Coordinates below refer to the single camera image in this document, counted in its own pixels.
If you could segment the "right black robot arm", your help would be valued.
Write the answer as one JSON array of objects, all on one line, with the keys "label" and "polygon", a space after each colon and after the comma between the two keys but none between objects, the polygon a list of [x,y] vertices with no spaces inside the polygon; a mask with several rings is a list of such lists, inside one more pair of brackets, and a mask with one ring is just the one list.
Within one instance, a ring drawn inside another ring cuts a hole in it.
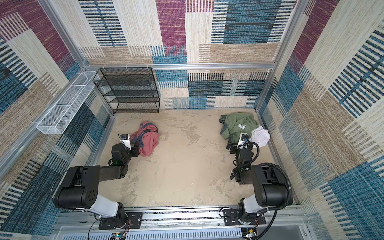
[{"label": "right black robot arm", "polygon": [[230,180],[254,188],[254,194],[238,204],[238,220],[244,225],[257,221],[267,211],[276,212],[293,203],[293,188],[287,173],[273,163],[254,165],[259,154],[259,145],[249,140],[240,141],[235,151],[236,167]]}]

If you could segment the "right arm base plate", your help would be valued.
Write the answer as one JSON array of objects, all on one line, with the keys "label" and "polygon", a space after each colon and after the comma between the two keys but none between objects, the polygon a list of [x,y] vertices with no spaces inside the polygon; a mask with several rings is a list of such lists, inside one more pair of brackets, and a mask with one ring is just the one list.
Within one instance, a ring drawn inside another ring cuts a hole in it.
[{"label": "right arm base plate", "polygon": [[243,213],[238,209],[225,208],[220,210],[220,214],[223,216],[226,226],[266,224],[265,217],[257,214]]}]

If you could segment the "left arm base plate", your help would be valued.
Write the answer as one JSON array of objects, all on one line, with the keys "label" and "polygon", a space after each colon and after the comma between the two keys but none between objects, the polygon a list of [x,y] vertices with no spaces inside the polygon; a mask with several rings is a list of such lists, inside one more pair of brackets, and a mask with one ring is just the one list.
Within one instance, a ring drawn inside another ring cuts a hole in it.
[{"label": "left arm base plate", "polygon": [[99,230],[139,229],[143,212],[125,213],[122,217],[101,218]]}]

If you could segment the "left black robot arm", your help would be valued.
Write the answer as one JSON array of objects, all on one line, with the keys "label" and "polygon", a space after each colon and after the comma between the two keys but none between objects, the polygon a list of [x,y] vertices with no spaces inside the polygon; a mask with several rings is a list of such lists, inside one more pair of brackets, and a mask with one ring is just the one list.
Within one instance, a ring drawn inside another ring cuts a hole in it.
[{"label": "left black robot arm", "polygon": [[53,194],[57,208],[83,210],[102,218],[125,219],[122,204],[99,194],[99,183],[123,179],[132,158],[138,157],[139,144],[116,144],[107,166],[75,166],[68,169],[64,179]]}]

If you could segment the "red cloth with print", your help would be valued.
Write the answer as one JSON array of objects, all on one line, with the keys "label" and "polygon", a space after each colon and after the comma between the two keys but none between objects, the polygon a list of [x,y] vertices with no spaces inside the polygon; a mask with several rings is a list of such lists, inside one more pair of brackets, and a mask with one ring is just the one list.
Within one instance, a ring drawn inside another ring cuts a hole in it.
[{"label": "red cloth with print", "polygon": [[138,144],[142,157],[147,157],[159,145],[158,128],[153,123],[142,122],[139,130],[130,137],[130,141],[133,144]]}]

